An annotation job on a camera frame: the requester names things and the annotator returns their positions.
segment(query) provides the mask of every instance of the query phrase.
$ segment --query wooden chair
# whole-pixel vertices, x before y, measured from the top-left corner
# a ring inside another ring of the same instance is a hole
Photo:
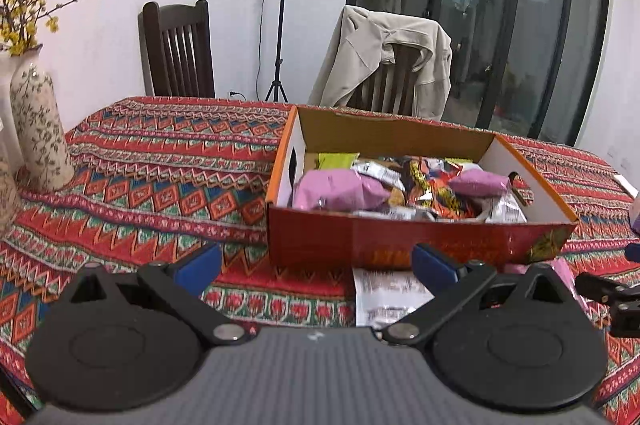
[[[414,85],[417,73],[412,72],[420,50],[393,44],[396,64],[381,64],[354,90],[347,106],[357,110],[411,115],[414,107]]]
[[[215,96],[207,1],[162,7],[148,2],[142,19],[154,93]]]

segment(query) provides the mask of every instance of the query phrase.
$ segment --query round black pad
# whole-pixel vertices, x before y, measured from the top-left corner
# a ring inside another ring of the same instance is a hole
[[[462,312],[433,342],[444,381],[483,405],[515,412],[581,400],[607,366],[602,338],[564,305]]]
[[[26,368],[44,401],[118,411],[170,394],[199,357],[196,335],[172,316],[93,302],[52,309],[33,336]]]

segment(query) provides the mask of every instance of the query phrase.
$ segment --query ceramic vase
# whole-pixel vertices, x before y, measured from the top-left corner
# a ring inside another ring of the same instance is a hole
[[[11,57],[8,51],[0,51],[0,118],[4,129],[0,132],[0,138],[6,149],[6,158],[12,174],[24,164],[18,135],[15,132],[14,116],[11,113],[11,101],[9,99],[9,85],[14,75],[15,68],[20,63],[21,57]]]
[[[0,134],[3,132],[2,119],[0,119]],[[9,231],[19,208],[18,189],[15,187],[6,150],[0,143],[0,237],[4,237]]]
[[[24,164],[30,185],[39,192],[53,192],[74,176],[53,82],[40,69],[40,49],[21,56],[11,78],[10,98]]]

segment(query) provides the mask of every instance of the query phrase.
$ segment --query patterned tablecloth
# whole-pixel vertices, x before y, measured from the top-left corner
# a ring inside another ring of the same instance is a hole
[[[133,271],[176,261],[203,240],[224,242],[223,271],[203,299],[235,319],[353,325],[350,271],[271,267],[263,198],[288,106],[196,98],[127,98],[67,135],[76,165],[63,190],[21,189],[23,210],[0,242],[0,361],[29,390],[24,352],[54,300],[86,261]],[[580,215],[563,253],[574,273],[640,282],[623,248],[637,240],[630,198],[603,160],[569,147],[508,138]],[[606,309],[590,303],[602,328]],[[596,405],[620,425],[640,419],[640,341],[605,333],[609,369]],[[20,416],[0,395],[0,421]]]

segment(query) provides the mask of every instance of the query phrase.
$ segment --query orange cardboard box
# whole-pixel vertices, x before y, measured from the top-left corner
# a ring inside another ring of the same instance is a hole
[[[521,206],[527,217],[522,224],[394,221],[292,209],[293,185],[319,152],[467,158],[503,176],[517,172],[534,198]],[[429,243],[460,262],[542,261],[556,256],[578,221],[553,187],[498,134],[304,106],[290,112],[266,202],[271,262],[305,268],[408,268],[416,243]]]

